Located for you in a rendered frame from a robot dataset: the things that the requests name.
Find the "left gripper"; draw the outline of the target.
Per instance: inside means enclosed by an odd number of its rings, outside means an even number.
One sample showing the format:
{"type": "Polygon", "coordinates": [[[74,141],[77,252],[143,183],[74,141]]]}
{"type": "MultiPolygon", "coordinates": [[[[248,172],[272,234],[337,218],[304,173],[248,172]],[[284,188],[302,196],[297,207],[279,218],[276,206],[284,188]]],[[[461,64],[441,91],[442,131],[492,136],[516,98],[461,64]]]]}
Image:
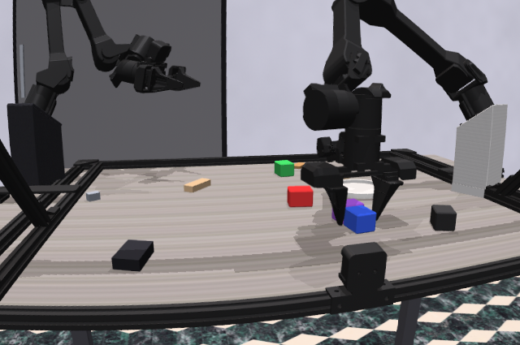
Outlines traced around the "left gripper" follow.
{"type": "Polygon", "coordinates": [[[165,75],[166,72],[164,70],[165,66],[155,65],[154,67],[151,65],[141,65],[140,62],[136,63],[131,74],[132,82],[134,83],[135,81],[134,89],[136,92],[156,93],[166,90],[180,91],[200,87],[201,85],[201,82],[186,75],[185,67],[172,66],[169,68],[168,75],[165,75]],[[146,89],[145,87],[148,88],[146,89]]]}

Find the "green block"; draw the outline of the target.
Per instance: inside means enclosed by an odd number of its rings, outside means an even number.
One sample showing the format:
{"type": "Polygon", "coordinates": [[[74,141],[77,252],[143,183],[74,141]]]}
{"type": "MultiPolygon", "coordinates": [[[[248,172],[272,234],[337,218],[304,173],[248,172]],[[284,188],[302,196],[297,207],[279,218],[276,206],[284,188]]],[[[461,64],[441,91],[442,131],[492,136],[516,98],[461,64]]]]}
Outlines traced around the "green block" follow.
{"type": "Polygon", "coordinates": [[[294,176],[294,163],[288,160],[275,161],[275,174],[280,177],[294,176]]]}

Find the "blue block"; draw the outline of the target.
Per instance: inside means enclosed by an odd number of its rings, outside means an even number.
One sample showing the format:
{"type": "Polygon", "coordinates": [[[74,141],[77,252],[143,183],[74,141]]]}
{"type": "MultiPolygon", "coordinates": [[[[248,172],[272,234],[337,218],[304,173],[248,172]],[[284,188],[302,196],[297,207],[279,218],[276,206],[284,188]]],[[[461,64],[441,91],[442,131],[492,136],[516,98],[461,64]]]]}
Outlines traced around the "blue block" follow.
{"type": "Polygon", "coordinates": [[[356,234],[375,231],[376,212],[363,205],[346,207],[344,225],[356,234]]]}

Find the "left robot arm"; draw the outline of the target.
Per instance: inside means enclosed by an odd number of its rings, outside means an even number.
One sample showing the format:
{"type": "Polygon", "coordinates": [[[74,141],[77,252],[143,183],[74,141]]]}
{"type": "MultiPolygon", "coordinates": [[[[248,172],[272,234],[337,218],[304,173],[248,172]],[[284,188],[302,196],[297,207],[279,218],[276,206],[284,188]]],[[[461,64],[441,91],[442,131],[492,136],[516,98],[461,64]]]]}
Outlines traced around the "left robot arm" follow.
{"type": "Polygon", "coordinates": [[[91,44],[95,67],[99,71],[108,72],[117,66],[109,75],[116,88],[121,81],[133,84],[132,69],[138,62],[141,65],[161,65],[167,68],[165,60],[171,52],[169,43],[136,34],[131,44],[115,44],[104,32],[90,0],[42,0],[42,3],[47,10],[49,67],[37,73],[37,85],[32,85],[24,103],[34,103],[52,116],[57,96],[65,93],[73,81],[72,56],[67,58],[63,47],[60,6],[76,9],[91,44]]]}

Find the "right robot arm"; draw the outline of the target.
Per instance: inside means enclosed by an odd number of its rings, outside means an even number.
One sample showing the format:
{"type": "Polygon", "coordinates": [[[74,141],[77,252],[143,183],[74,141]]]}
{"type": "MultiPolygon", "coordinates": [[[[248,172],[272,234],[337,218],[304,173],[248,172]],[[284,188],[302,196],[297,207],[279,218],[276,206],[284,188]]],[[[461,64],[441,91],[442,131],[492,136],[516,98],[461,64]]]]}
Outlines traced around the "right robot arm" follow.
{"type": "Polygon", "coordinates": [[[381,128],[382,101],[391,93],[381,83],[356,88],[372,74],[369,53],[362,48],[360,19],[386,28],[428,63],[436,83],[452,101],[459,101],[466,121],[494,105],[484,87],[485,74],[461,54],[443,49],[401,13],[394,0],[335,0],[331,9],[333,47],[323,69],[324,84],[310,84],[303,91],[303,119],[309,129],[381,128]]]}

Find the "white saucer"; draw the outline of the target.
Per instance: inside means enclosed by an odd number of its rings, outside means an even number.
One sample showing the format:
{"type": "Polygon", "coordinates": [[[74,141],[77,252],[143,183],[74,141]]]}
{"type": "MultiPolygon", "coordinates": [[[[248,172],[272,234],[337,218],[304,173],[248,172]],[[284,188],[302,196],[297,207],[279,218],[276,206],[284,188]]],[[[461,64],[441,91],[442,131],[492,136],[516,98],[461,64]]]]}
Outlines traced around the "white saucer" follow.
{"type": "Polygon", "coordinates": [[[343,185],[349,188],[347,198],[373,199],[374,184],[371,180],[344,179],[343,185]]]}

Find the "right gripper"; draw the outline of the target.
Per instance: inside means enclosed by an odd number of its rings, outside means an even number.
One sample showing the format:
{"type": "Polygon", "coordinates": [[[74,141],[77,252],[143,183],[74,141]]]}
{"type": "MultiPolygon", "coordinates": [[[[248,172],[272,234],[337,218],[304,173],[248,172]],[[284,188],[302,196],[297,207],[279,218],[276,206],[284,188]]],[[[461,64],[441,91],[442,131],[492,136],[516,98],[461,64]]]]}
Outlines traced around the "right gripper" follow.
{"type": "Polygon", "coordinates": [[[301,180],[313,188],[327,189],[336,222],[342,226],[348,195],[348,188],[343,185],[344,179],[371,176],[374,184],[372,210],[376,212],[377,221],[392,195],[403,185],[404,182],[399,178],[416,179],[416,165],[402,157],[383,157],[379,160],[380,142],[385,142],[386,138],[381,135],[381,128],[347,127],[340,137],[344,139],[341,163],[344,166],[333,166],[328,162],[305,162],[301,168],[301,180]]]}

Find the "purple block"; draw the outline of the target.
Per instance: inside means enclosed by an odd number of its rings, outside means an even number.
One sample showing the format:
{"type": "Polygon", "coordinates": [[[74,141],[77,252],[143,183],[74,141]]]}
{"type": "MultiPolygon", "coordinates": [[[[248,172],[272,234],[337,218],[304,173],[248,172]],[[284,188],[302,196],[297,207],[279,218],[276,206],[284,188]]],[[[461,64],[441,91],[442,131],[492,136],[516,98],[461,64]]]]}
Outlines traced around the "purple block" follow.
{"type": "MultiPolygon", "coordinates": [[[[352,206],[359,206],[359,205],[363,205],[364,204],[360,201],[357,201],[356,199],[348,199],[347,200],[347,204],[346,204],[346,207],[352,207],[352,206]]],[[[336,220],[336,217],[335,217],[335,214],[332,210],[332,216],[331,216],[334,220],[336,220]]]]}

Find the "red block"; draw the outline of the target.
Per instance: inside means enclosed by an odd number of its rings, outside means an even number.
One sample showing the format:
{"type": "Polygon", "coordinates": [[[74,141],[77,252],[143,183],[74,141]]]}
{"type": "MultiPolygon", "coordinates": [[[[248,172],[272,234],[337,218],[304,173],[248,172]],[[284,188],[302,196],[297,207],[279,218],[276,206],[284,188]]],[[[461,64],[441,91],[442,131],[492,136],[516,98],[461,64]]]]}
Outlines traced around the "red block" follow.
{"type": "Polygon", "coordinates": [[[290,186],[288,187],[289,207],[312,207],[313,190],[310,186],[290,186]]]}

